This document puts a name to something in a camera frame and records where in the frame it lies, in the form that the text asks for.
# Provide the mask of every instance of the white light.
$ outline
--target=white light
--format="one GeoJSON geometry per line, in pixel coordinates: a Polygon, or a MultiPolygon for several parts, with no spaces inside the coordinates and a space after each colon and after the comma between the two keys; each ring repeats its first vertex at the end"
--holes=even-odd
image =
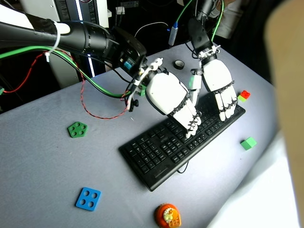
{"type": "Polygon", "coordinates": [[[75,2],[76,2],[76,6],[77,6],[79,20],[83,20],[79,0],[75,0],[75,2]]]}
{"type": "Polygon", "coordinates": [[[90,65],[90,68],[91,68],[92,77],[95,77],[95,72],[94,72],[92,60],[90,58],[91,55],[87,55],[87,56],[89,56],[89,65],[90,65]]]}

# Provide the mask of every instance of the green cable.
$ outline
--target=green cable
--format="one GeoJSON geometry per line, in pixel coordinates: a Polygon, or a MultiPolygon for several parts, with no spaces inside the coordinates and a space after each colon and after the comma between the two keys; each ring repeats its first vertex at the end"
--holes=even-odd
{"type": "Polygon", "coordinates": [[[216,33],[217,30],[218,30],[218,27],[219,27],[219,24],[220,24],[220,20],[222,19],[222,16],[223,16],[223,12],[224,12],[224,0],[222,0],[222,4],[221,4],[221,5],[222,5],[222,6],[221,6],[221,14],[220,14],[220,16],[219,16],[219,18],[218,18],[217,25],[216,25],[216,27],[215,27],[215,29],[214,29],[214,31],[213,31],[212,37],[211,37],[211,41],[212,41],[212,42],[213,42],[215,33],[216,33]]]}
{"type": "MultiPolygon", "coordinates": [[[[47,46],[28,46],[28,47],[23,47],[17,50],[13,50],[13,51],[9,51],[3,54],[0,54],[0,59],[2,58],[6,58],[6,57],[10,57],[10,56],[14,56],[17,54],[21,54],[27,51],[32,51],[32,50],[51,50],[52,48],[47,47],[47,46]]],[[[73,64],[75,67],[78,68],[78,66],[76,65],[76,63],[70,59],[70,57],[68,57],[67,55],[65,55],[64,53],[60,52],[60,51],[54,51],[57,54],[59,54],[61,57],[63,57],[64,59],[66,59],[67,61],[69,61],[71,64],[73,64]]],[[[81,73],[85,76],[85,78],[90,81],[90,83],[94,84],[100,91],[104,92],[105,94],[117,97],[117,98],[121,98],[123,96],[123,94],[113,94],[110,91],[102,88],[99,84],[97,84],[96,82],[94,82],[90,77],[88,77],[81,69],[79,69],[81,71],[81,73]]]]}
{"type": "Polygon", "coordinates": [[[184,13],[184,11],[186,10],[186,8],[190,5],[190,3],[192,2],[193,0],[190,0],[187,5],[185,5],[185,7],[182,9],[182,11],[180,12],[179,14],[179,17],[177,18],[176,20],[176,23],[179,22],[179,19],[181,18],[182,14],[184,13]]]}

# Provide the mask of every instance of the white plastic hand cover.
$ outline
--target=white plastic hand cover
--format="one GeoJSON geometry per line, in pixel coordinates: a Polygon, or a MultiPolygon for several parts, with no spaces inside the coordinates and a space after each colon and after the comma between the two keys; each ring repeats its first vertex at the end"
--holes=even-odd
{"type": "Polygon", "coordinates": [[[204,78],[210,91],[215,91],[215,98],[220,111],[221,121],[234,114],[237,105],[237,95],[232,85],[231,74],[226,65],[218,60],[212,60],[204,65],[204,78]]]}
{"type": "Polygon", "coordinates": [[[194,104],[188,98],[185,85],[172,74],[156,74],[146,88],[146,96],[150,103],[162,114],[171,115],[184,128],[186,137],[195,135],[201,124],[194,104]]]}

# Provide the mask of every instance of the orange round toy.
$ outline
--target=orange round toy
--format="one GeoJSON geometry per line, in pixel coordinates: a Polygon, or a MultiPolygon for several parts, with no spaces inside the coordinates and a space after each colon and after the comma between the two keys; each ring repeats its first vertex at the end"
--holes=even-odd
{"type": "Polygon", "coordinates": [[[155,221],[161,228],[177,228],[181,226],[181,215],[176,206],[164,203],[155,210],[155,221]]]}

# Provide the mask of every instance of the red toy brick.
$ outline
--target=red toy brick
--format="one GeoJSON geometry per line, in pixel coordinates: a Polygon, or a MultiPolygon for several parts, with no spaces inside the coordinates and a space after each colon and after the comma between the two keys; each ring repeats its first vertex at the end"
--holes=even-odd
{"type": "Polygon", "coordinates": [[[240,95],[245,99],[248,99],[250,97],[250,93],[246,90],[244,90],[240,95]]]}

